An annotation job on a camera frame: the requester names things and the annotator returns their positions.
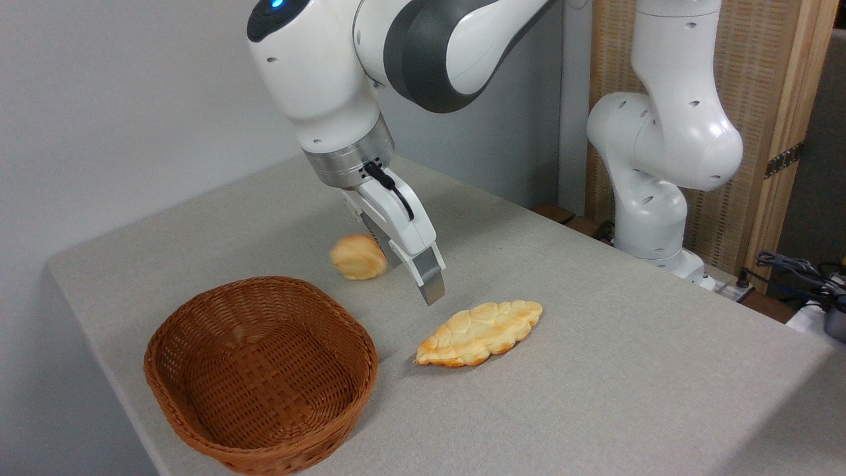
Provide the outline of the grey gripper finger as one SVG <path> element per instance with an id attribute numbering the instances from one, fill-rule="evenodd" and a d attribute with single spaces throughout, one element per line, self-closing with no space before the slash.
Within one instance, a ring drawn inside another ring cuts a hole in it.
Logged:
<path id="1" fill-rule="evenodd" d="M 389 246 L 399 257 L 404 267 L 410 271 L 426 305 L 433 305 L 444 297 L 446 288 L 442 278 L 442 270 L 446 266 L 436 242 L 432 242 L 431 246 L 426 247 L 423 252 L 414 257 L 405 253 L 394 241 L 389 241 Z"/>
<path id="2" fill-rule="evenodd" d="M 375 241 L 377 241 L 381 252 L 383 252 L 387 262 L 389 262 L 390 268 L 398 268 L 402 265 L 404 262 L 393 252 L 393 248 L 390 246 L 390 236 L 366 213 L 360 213 L 360 219 L 362 219 L 362 223 L 369 230 Z"/>

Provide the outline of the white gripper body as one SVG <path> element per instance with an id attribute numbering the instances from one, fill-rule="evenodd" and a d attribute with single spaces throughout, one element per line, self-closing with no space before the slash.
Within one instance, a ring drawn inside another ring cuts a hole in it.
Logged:
<path id="1" fill-rule="evenodd" d="M 414 257 L 436 242 L 435 229 L 411 187 L 390 169 L 383 169 L 383 174 L 393 180 L 393 188 L 371 177 L 342 193 L 357 214 L 369 215 L 391 241 Z"/>

